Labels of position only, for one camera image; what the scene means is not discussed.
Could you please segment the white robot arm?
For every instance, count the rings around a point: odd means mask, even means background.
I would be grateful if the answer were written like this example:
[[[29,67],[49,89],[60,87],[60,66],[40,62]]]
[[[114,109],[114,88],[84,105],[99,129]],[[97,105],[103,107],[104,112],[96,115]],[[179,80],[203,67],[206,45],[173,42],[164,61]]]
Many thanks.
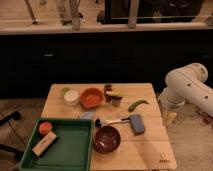
[[[166,87],[158,97],[164,126],[175,120],[177,110],[186,101],[213,118],[213,88],[205,84],[207,79],[208,70],[201,63],[191,63],[167,73]]]

